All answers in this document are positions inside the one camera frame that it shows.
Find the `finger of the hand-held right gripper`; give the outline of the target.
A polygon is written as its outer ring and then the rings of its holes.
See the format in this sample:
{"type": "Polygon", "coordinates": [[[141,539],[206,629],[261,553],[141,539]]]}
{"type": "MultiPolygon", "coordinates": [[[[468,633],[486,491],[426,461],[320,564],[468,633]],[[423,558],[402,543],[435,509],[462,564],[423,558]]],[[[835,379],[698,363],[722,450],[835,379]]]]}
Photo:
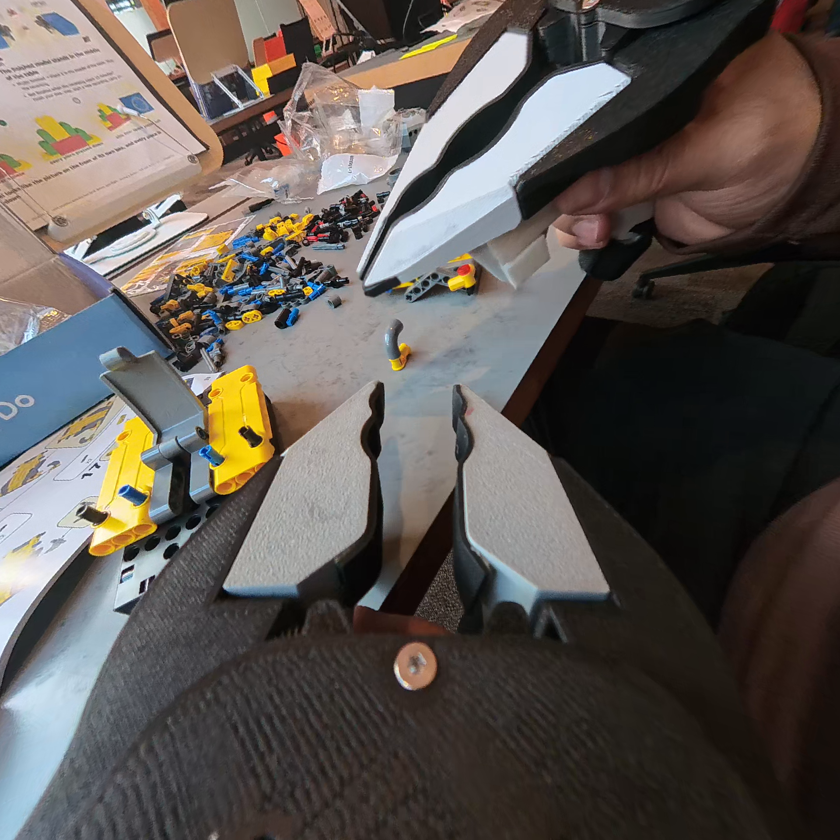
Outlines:
{"type": "Polygon", "coordinates": [[[532,63],[529,31],[507,31],[488,48],[430,116],[406,160],[361,261],[363,270],[411,270],[445,239],[455,199],[444,186],[499,133],[487,110],[504,99],[532,63]]]}
{"type": "Polygon", "coordinates": [[[520,225],[516,183],[559,142],[629,86],[627,73],[600,62],[549,77],[523,101],[510,127],[470,162],[434,185],[429,197],[408,200],[419,165],[431,161],[429,142],[441,133],[424,126],[408,156],[359,264],[366,296],[470,253],[520,225]]]}

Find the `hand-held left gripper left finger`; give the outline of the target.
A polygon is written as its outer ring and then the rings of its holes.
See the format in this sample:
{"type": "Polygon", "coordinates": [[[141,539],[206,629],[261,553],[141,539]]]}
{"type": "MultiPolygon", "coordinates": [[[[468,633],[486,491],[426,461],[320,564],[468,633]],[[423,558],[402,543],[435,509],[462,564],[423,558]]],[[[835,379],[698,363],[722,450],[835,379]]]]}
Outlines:
{"type": "Polygon", "coordinates": [[[283,454],[224,581],[236,597],[354,606],[382,571],[385,390],[370,382],[283,454]]]}

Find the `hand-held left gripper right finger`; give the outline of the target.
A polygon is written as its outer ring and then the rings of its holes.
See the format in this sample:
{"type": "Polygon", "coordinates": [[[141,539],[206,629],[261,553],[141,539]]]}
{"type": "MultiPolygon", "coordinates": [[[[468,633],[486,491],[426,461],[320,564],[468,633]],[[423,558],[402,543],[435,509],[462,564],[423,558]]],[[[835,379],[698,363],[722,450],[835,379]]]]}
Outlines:
{"type": "Polygon", "coordinates": [[[555,602],[605,602],[611,589],[549,454],[466,385],[452,396],[459,629],[481,631],[503,603],[531,627],[555,602]]]}

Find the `yellow and black brick assembly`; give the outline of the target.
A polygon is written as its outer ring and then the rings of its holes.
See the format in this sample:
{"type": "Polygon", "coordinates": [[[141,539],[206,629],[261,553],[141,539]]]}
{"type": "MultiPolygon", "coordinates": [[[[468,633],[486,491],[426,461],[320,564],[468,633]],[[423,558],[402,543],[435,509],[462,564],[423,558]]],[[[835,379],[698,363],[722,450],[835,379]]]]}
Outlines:
{"type": "Polygon", "coordinates": [[[115,438],[97,502],[77,515],[93,527],[89,554],[118,556],[113,610],[129,615],[223,500],[272,459],[275,432],[250,365],[195,393],[153,351],[118,347],[100,363],[101,380],[134,417],[115,438]]]}

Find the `yellow curved brick assembly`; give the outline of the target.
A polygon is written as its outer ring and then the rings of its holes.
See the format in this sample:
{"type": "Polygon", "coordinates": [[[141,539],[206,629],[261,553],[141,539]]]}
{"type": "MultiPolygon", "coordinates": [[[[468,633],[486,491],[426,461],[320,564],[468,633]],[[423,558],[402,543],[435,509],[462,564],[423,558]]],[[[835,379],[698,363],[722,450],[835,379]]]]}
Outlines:
{"type": "Polygon", "coordinates": [[[469,253],[451,259],[412,281],[398,284],[389,290],[390,294],[403,294],[409,302],[427,298],[432,292],[448,291],[463,293],[467,296],[477,294],[480,287],[481,267],[469,253]]]}

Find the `pile of small brick parts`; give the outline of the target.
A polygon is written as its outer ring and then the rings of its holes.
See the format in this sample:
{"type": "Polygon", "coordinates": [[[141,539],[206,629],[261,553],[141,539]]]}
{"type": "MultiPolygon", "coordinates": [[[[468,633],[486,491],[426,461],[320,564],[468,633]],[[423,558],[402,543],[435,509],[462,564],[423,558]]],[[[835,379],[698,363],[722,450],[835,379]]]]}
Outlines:
{"type": "Polygon", "coordinates": [[[277,328],[292,327],[304,305],[347,286],[347,276],[316,256],[362,240],[388,196],[358,190],[319,213],[274,216],[224,245],[220,256],[181,263],[150,303],[156,328],[175,348],[174,367],[188,372],[204,362],[219,371],[229,333],[271,316],[277,328]]]}

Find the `grey desk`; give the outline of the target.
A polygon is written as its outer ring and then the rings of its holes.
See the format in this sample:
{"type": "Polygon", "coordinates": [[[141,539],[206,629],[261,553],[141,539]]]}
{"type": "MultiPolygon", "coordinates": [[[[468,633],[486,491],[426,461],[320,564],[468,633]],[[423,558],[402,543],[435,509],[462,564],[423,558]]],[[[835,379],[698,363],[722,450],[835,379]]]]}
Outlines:
{"type": "MultiPolygon", "coordinates": [[[[577,258],[553,245],[553,257],[519,290],[485,274],[474,296],[446,292],[422,301],[384,294],[365,297],[353,271],[361,241],[334,263],[350,273],[343,305],[322,299],[304,307],[298,324],[280,331],[258,323],[231,334],[230,367],[255,366],[278,411],[281,442],[290,445],[365,383],[385,386],[383,450],[379,459],[384,500],[381,576],[362,604],[380,607],[455,486],[451,394],[467,384],[497,410],[513,398],[528,414],[534,396],[515,395],[539,352],[550,371],[562,353],[550,338],[568,340],[581,322],[571,315],[553,333],[583,276],[577,258]],[[394,371],[384,335],[403,323],[411,348],[406,367],[394,371]]],[[[48,594],[55,607],[36,614],[13,656],[2,692],[1,837],[15,838],[56,772],[93,683],[128,617],[112,609],[118,557],[83,553],[48,594]]]]}

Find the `person's right hand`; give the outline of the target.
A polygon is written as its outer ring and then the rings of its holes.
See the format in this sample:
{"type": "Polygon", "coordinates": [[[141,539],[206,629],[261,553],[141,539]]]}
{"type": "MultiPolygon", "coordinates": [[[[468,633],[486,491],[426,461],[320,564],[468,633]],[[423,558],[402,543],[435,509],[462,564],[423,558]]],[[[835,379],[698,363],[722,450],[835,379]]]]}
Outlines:
{"type": "Polygon", "coordinates": [[[563,247],[599,249],[619,211],[651,203],[660,237],[677,245],[739,233],[781,206],[821,120],[812,69],[788,38],[771,32],[714,80],[684,129],[560,194],[552,231],[563,247]]]}

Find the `wooden side table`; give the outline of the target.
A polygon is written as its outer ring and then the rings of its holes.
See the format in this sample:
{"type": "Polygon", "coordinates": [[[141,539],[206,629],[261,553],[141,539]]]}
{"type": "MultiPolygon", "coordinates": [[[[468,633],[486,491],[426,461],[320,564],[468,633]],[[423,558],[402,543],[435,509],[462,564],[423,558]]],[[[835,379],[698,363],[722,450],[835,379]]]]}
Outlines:
{"type": "MultiPolygon", "coordinates": [[[[446,76],[453,68],[461,54],[467,48],[472,34],[456,36],[435,36],[419,47],[409,49],[403,53],[390,50],[361,64],[342,70],[338,75],[351,81],[359,88],[392,88],[421,81],[430,77],[446,76]]],[[[278,93],[267,98],[252,101],[248,106],[231,112],[223,117],[212,120],[209,125],[220,135],[234,126],[260,114],[278,110],[291,97],[294,86],[285,86],[278,93]]]]}

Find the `clear bag with white label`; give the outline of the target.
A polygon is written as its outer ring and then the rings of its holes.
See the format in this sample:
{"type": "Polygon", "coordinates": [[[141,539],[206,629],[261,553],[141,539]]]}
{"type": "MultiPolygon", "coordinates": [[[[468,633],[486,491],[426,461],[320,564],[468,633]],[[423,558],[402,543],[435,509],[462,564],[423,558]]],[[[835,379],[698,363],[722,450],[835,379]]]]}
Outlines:
{"type": "Polygon", "coordinates": [[[392,88],[328,87],[315,98],[321,171],[318,193],[386,175],[403,149],[392,88]]]}

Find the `clear plastic bag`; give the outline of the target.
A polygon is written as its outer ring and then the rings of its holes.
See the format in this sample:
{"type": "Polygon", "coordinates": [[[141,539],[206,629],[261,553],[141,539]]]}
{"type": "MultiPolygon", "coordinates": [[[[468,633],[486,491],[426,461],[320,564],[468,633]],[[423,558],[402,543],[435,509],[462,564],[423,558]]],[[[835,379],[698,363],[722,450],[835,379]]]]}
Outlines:
{"type": "MultiPolygon", "coordinates": [[[[281,138],[287,142],[289,155],[279,161],[253,163],[227,178],[226,184],[240,195],[258,199],[269,198],[280,203],[296,203],[323,194],[318,192],[321,171],[319,125],[313,106],[320,91],[343,86],[357,87],[331,71],[307,63],[280,121],[281,138]]],[[[396,102],[395,108],[402,116],[403,125],[400,156],[403,152],[411,150],[413,142],[426,123],[427,112],[423,108],[397,109],[396,102]]],[[[374,181],[389,175],[395,169],[396,163],[386,175],[374,181]]]]}

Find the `black office chair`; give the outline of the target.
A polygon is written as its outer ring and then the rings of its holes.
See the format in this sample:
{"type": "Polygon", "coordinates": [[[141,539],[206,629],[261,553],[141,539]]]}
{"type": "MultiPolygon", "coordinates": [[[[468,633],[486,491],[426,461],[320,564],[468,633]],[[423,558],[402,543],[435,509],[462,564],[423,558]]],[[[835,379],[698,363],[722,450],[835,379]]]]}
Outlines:
{"type": "Polygon", "coordinates": [[[838,255],[819,253],[816,247],[798,244],[780,244],[761,247],[738,255],[704,255],[679,263],[646,269],[632,288],[632,298],[649,300],[655,294],[655,282],[668,277],[681,277],[716,270],[729,270],[745,266],[790,262],[837,263],[838,255]]]}

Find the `instruction booklet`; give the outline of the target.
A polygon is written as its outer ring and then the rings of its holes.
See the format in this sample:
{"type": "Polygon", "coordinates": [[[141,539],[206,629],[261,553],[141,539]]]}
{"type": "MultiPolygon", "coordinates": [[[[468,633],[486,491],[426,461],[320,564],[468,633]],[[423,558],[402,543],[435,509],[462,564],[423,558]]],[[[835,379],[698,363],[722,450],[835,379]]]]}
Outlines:
{"type": "Polygon", "coordinates": [[[32,616],[86,548],[109,554],[154,533],[141,454],[190,416],[187,432],[202,425],[198,394],[214,377],[123,385],[2,469],[2,681],[32,616]]]}

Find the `blue cardboard kit box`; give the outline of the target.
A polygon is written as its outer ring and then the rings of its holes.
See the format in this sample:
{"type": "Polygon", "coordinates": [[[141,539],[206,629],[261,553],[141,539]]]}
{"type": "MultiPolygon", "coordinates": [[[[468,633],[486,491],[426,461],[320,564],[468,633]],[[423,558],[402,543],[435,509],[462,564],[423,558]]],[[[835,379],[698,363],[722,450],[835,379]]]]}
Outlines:
{"type": "Polygon", "coordinates": [[[175,350],[123,292],[104,299],[2,356],[2,431],[47,437],[110,393],[100,355],[119,346],[141,355],[175,350]]]}

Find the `person in brown shirt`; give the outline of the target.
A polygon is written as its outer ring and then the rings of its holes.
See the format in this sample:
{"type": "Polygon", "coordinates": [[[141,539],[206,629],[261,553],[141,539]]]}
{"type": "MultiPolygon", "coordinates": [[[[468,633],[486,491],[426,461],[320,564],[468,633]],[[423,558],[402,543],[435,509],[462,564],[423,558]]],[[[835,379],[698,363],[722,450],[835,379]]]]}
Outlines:
{"type": "Polygon", "coordinates": [[[719,638],[808,832],[839,838],[837,479],[752,543],[729,587],[719,638]]]}

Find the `sticker sheet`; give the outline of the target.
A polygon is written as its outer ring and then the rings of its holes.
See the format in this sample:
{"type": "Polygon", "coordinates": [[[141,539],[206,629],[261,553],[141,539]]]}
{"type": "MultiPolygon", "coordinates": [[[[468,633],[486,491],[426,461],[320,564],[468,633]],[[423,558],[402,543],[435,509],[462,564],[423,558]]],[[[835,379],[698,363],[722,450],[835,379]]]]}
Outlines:
{"type": "Polygon", "coordinates": [[[232,242],[252,225],[253,216],[246,216],[200,227],[170,244],[142,268],[134,267],[125,277],[113,279],[112,284],[130,298],[161,293],[175,274],[191,277],[206,264],[226,258],[233,251],[232,242]]]}

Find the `white stand base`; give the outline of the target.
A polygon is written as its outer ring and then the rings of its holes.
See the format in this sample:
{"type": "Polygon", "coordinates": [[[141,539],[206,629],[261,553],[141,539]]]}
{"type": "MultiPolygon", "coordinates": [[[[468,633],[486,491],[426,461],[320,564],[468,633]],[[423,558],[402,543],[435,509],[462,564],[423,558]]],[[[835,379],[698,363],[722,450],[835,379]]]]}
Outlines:
{"type": "Polygon", "coordinates": [[[187,210],[182,195],[174,194],[129,220],[67,248],[64,254],[89,266],[102,261],[126,265],[131,259],[173,241],[207,219],[207,213],[187,210]]]}

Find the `clear bags of brick parts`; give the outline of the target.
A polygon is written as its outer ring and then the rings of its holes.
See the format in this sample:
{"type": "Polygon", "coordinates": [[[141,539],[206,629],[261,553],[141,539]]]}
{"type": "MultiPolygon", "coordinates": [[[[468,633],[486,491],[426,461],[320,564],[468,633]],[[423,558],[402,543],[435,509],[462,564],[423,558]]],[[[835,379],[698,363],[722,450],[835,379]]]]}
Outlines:
{"type": "Polygon", "coordinates": [[[0,354],[5,355],[68,318],[55,308],[1,298],[0,354]]]}

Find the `laminated instruction sign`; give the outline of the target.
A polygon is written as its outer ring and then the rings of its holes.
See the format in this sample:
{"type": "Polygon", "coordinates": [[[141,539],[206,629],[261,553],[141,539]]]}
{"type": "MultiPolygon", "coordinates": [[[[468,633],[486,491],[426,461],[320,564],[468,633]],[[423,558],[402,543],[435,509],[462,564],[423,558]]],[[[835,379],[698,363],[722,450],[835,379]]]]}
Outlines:
{"type": "Polygon", "coordinates": [[[1,3],[2,205],[56,248],[216,170],[214,130],[103,2],[1,3]]]}

